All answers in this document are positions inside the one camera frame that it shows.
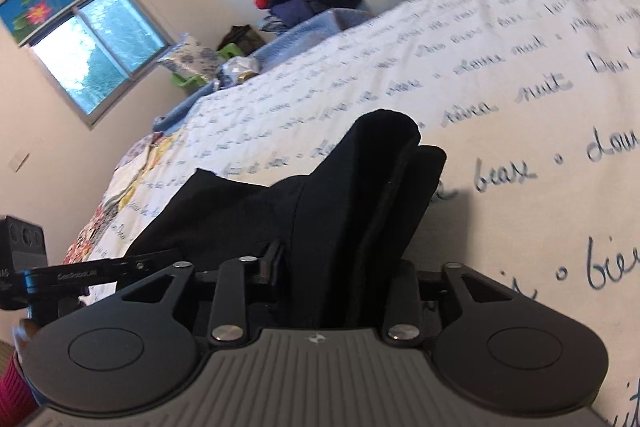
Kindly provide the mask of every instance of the silver bolt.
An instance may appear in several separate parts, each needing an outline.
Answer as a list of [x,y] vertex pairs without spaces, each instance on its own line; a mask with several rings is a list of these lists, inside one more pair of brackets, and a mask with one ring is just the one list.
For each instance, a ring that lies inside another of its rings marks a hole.
[[241,339],[244,335],[244,330],[240,326],[235,324],[225,324],[218,326],[211,331],[211,336],[220,342],[231,342]]
[[412,341],[420,335],[420,330],[411,324],[396,324],[386,334],[395,341]]

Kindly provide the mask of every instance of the wall switch plate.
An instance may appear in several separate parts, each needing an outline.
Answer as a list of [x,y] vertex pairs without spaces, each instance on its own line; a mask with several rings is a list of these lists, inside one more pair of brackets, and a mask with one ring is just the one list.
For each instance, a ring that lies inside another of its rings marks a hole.
[[9,162],[9,168],[13,172],[19,171],[24,163],[29,159],[30,155],[31,153],[28,150],[19,149],[18,152],[14,154],[14,157],[11,158],[11,161]]

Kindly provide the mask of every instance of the person's hand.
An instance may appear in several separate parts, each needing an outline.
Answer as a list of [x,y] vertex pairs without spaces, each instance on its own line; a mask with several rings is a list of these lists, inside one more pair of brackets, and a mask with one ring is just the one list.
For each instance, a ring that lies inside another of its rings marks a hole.
[[20,319],[14,323],[14,346],[18,353],[18,362],[22,363],[22,354],[38,331],[40,328],[31,319]]

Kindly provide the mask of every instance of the bed sheet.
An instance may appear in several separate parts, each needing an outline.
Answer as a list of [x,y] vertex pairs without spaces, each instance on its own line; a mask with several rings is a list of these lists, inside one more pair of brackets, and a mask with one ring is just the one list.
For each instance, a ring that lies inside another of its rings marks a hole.
[[596,409],[637,426],[639,107],[640,0],[412,0],[199,100],[91,259],[122,256],[195,168],[273,184],[398,110],[449,157],[406,256],[593,328],[610,356]]

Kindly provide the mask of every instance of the pink sleeve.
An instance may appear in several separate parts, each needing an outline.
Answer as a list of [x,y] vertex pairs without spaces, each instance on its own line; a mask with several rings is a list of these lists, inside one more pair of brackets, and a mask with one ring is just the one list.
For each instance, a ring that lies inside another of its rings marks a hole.
[[12,360],[0,380],[0,427],[17,426],[37,407],[29,386]]

